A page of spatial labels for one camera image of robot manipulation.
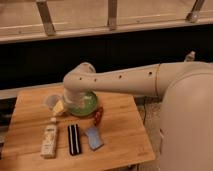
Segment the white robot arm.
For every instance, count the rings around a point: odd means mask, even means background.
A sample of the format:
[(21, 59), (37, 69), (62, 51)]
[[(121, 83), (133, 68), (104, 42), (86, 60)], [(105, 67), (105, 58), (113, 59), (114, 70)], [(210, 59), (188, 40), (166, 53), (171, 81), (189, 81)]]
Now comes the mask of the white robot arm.
[(66, 110), (88, 92), (160, 97), (160, 171), (213, 171), (213, 63), (175, 62), (98, 73), (85, 62), (63, 78)]

